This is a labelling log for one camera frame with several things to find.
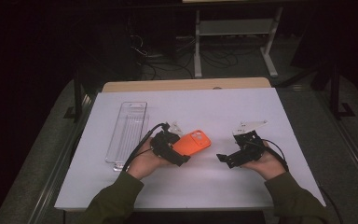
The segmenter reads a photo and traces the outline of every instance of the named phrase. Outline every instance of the wire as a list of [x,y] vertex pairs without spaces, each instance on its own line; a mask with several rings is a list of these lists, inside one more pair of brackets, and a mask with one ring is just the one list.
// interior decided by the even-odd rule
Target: wire
[[269,152],[272,156],[274,156],[280,163],[281,165],[283,166],[283,168],[289,172],[289,166],[287,166],[287,162],[286,160],[284,159],[284,156],[281,157],[278,153],[276,153],[276,151],[274,151],[274,149],[270,148],[270,147],[266,147],[266,146],[261,146],[261,145],[258,145],[256,143],[253,143],[253,142],[249,142],[249,141],[245,141],[246,144],[248,145],[253,145],[255,147],[260,147],[260,148],[263,148],[265,149],[267,152]]
[[141,73],[141,75],[145,77],[145,80],[155,80],[156,77],[158,77],[158,80],[162,80],[161,76],[157,74],[143,72]]
[[194,36],[190,36],[189,38],[191,38],[190,42],[184,44],[182,47],[180,47],[179,49],[177,49],[176,52],[179,52],[179,51],[181,51],[181,50],[183,50],[183,49],[187,49],[187,48],[192,47],[192,46],[195,45],[195,43],[196,43],[196,38],[194,38]]
[[185,65],[181,65],[181,64],[176,63],[173,60],[169,60],[168,58],[165,58],[165,57],[161,57],[160,59],[168,59],[168,61],[150,62],[150,60],[148,60],[148,61],[145,61],[144,65],[147,65],[147,66],[153,68],[155,74],[156,74],[156,69],[163,70],[163,71],[178,71],[178,70],[183,69],[183,70],[188,72],[188,74],[190,75],[190,78],[194,78],[193,74],[191,73],[191,71],[187,68],[188,65],[190,64],[191,60],[193,59],[192,51],[188,51],[188,52],[183,53],[180,56],[180,58],[184,57],[188,53],[190,53],[190,57],[186,61]]
[[[233,50],[218,50],[218,52],[214,52],[216,50],[210,50],[208,51],[211,56],[208,56],[206,54],[206,50],[203,50],[200,52],[200,56],[203,61],[205,61],[207,64],[209,64],[212,67],[215,68],[229,68],[231,66],[237,65],[239,63],[238,57],[240,55],[247,55],[255,52],[258,50],[261,46],[264,45],[265,40],[262,41],[263,44],[257,44],[255,47],[251,48],[251,50],[246,51],[244,53],[238,53],[236,51],[239,50],[239,48],[243,45],[244,41],[240,41],[239,44],[235,47]],[[203,46],[210,46],[212,49],[215,48],[215,46],[203,44]],[[225,47],[226,44],[220,43],[220,47]]]
[[142,49],[137,49],[134,46],[131,46],[132,49],[135,49],[138,53],[142,54],[143,56],[147,57],[147,51],[142,50]]
[[139,142],[138,146],[130,154],[129,158],[127,159],[126,163],[123,166],[122,171],[125,171],[125,172],[127,171],[127,169],[129,168],[130,163],[136,157],[136,153],[138,153],[139,149],[144,145],[146,140],[152,135],[153,131],[155,131],[158,127],[162,127],[164,125],[166,125],[166,124],[165,123],[160,123],[160,124],[154,126],[149,132],[147,132],[145,137]]
[[153,148],[149,148],[149,149],[147,149],[147,150],[145,150],[145,151],[143,151],[143,152],[141,152],[141,153],[138,153],[138,154],[136,154],[133,158],[135,159],[135,158],[139,157],[140,155],[146,153],[147,151],[151,151],[151,150],[153,150]]
[[138,36],[138,35],[131,35],[131,37],[137,37],[140,41],[141,41],[141,44],[140,44],[140,47],[143,47],[144,46],[144,40]]
[[336,206],[336,204],[334,203],[333,199],[330,197],[330,195],[324,190],[324,188],[322,186],[318,186],[319,189],[321,190],[321,192],[324,194],[324,196],[326,196],[326,198],[328,199],[328,201],[330,201],[331,205],[333,206],[334,210],[336,211],[337,217],[339,219],[339,223],[344,223],[344,220],[342,219],[341,214],[339,213],[339,210]]
[[271,142],[271,141],[269,141],[269,140],[267,140],[267,139],[261,139],[261,140],[266,141],[266,142],[268,142],[268,143],[271,143],[271,144],[274,145],[277,149],[279,149],[280,152],[281,152],[281,154],[282,154],[282,158],[286,161],[286,158],[284,157],[284,154],[283,154],[281,148],[278,147],[278,145],[276,145],[275,143],[273,143],[273,142]]

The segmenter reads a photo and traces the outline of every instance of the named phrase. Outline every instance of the black cable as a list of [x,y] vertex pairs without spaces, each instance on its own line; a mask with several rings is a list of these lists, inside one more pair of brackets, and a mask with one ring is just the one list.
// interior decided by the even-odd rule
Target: black cable
[[[234,66],[234,65],[238,64],[238,57],[236,55],[233,55],[231,53],[226,53],[224,51],[222,51],[222,52],[225,53],[225,55],[223,55],[223,56],[218,55],[218,53],[214,52],[214,51],[210,51],[209,53],[212,54],[216,59],[224,59],[224,60],[226,60],[228,66]],[[234,63],[229,59],[230,57],[234,58]]]
[[[185,56],[189,52],[185,52],[180,57]],[[190,55],[190,57],[187,60],[185,65],[181,65],[181,64],[175,63],[173,61],[168,61],[168,62],[145,62],[145,64],[150,66],[150,67],[152,67],[153,69],[160,69],[160,70],[163,70],[163,71],[178,71],[178,70],[184,69],[185,71],[187,71],[190,74],[190,78],[193,78],[193,75],[192,75],[191,71],[188,68],[186,68],[190,64],[192,58],[193,58],[193,54]],[[176,68],[164,68],[164,67],[161,67],[161,66],[156,66],[156,64],[157,65],[175,66]]]
[[339,223],[343,224],[344,220],[342,219],[341,214],[338,211],[338,208],[336,206],[336,204],[334,203],[333,199],[330,197],[330,195],[324,190],[324,188],[322,188],[322,186],[318,186],[319,189],[321,190],[321,192],[326,196],[326,198],[328,199],[328,201],[330,201],[331,205],[333,205],[334,210],[336,211],[337,217],[339,219]]
[[153,150],[153,148],[149,148],[149,149],[147,149],[147,150],[145,150],[145,151],[143,151],[143,152],[141,152],[141,153],[138,153],[138,154],[136,154],[133,158],[135,159],[135,158],[139,157],[140,155],[142,155],[142,154],[144,154],[144,153],[146,153],[146,152],[148,152],[148,151],[151,151],[151,150]]
[[156,77],[158,77],[158,80],[162,80],[161,76],[157,75],[157,74],[152,74],[152,73],[146,73],[146,72],[143,72],[141,73],[142,76],[145,77],[145,80],[149,80],[149,78],[147,76],[152,76],[150,78],[150,80],[155,80]]
[[[182,58],[183,56],[187,55],[188,53],[194,53],[194,50],[188,50],[188,51],[185,51],[183,53],[180,53],[178,55],[176,55],[176,58],[180,59]],[[167,55],[164,55],[164,54],[160,54],[158,56],[148,56],[146,58],[147,60],[160,60],[160,59],[167,59],[167,63],[171,63],[173,62],[172,58],[171,57],[168,57]]]
[[127,169],[129,168],[130,163],[133,161],[133,159],[136,157],[136,153],[138,153],[139,149],[144,145],[146,140],[152,135],[153,131],[155,131],[158,127],[166,125],[165,123],[160,123],[156,125],[154,128],[152,128],[145,137],[139,142],[138,146],[133,150],[133,152],[130,154],[129,158],[127,159],[126,163],[123,166],[122,171],[127,172]]
[[203,59],[208,65],[212,66],[212,67],[215,67],[215,68],[229,68],[229,64],[226,64],[226,63],[221,63],[217,60],[214,60],[208,56],[206,56],[204,53],[200,52],[200,56],[201,56],[201,59]]
[[196,44],[196,39],[194,36],[190,36],[189,38],[191,38],[191,41],[181,46],[179,49],[176,50],[176,52],[180,52],[184,49],[188,49]]
[[267,140],[267,139],[261,139],[261,140],[266,141],[266,142],[268,142],[268,143],[271,143],[271,144],[272,144],[272,145],[274,145],[277,149],[279,149],[279,150],[280,150],[280,152],[282,153],[282,157],[283,157],[283,159],[286,161],[286,158],[284,157],[284,154],[283,154],[283,152],[282,152],[281,148],[280,148],[280,147],[278,147],[278,145],[276,145],[275,143],[273,143],[273,142],[271,142],[271,141],[269,141],[269,140]]
[[153,76],[152,76],[151,80],[154,80],[155,77],[157,76],[156,68],[153,65],[151,65],[150,63],[144,63],[144,65],[149,66],[151,69],[153,69]]
[[246,141],[245,142],[246,144],[249,144],[249,145],[253,145],[255,147],[260,147],[264,150],[266,150],[267,152],[269,152],[272,156],[274,156],[280,163],[281,165],[283,166],[284,170],[286,172],[289,172],[289,166],[287,165],[287,162],[286,160],[284,159],[284,156],[281,157],[276,151],[274,151],[274,149],[270,148],[270,147],[266,147],[266,146],[261,146],[261,145],[258,145],[256,143],[253,143],[253,142],[248,142]]

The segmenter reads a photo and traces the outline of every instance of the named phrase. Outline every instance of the hand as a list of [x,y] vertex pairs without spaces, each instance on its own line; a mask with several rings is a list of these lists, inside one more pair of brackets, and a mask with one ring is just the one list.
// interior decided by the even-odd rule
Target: hand
[[258,161],[249,161],[240,167],[258,172],[265,180],[286,172],[281,163],[267,151],[263,153],[263,156]]
[[152,138],[147,139],[144,145],[141,146],[137,153],[138,156],[135,156],[127,170],[128,174],[139,180],[151,175],[159,166],[171,164],[152,152],[151,140]]

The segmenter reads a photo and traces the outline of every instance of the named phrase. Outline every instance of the white table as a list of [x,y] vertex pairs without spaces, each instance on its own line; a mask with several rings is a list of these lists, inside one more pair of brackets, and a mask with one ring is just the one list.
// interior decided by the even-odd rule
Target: white table
[[123,102],[148,103],[148,127],[177,121],[186,133],[203,130],[212,145],[181,167],[156,170],[144,179],[135,210],[260,210],[272,207],[261,176],[229,169],[216,155],[239,150],[232,131],[241,121],[267,120],[256,130],[284,152],[298,184],[325,205],[275,89],[103,92],[97,96],[55,207],[85,209],[92,198],[117,178],[105,163]]

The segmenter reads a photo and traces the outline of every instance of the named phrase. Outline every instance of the table leg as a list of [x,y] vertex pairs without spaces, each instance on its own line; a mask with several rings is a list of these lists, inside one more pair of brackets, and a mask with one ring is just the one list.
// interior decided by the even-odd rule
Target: table leg
[[281,18],[282,15],[282,7],[279,7],[275,13],[275,17],[274,20],[272,21],[271,27],[269,29],[269,34],[268,34],[268,41],[266,43],[266,45],[264,47],[261,47],[261,54],[263,55],[263,59],[264,62],[266,63],[267,69],[269,71],[269,75],[271,77],[277,77],[278,76],[278,72],[275,69],[274,63],[271,60],[271,57],[269,57],[269,51],[271,50],[271,46],[272,46],[272,42],[275,38],[275,34],[277,32],[278,29],[278,25],[279,25],[279,20]]
[[200,11],[196,15],[196,52],[194,54],[194,77],[201,78],[201,59],[200,59]]

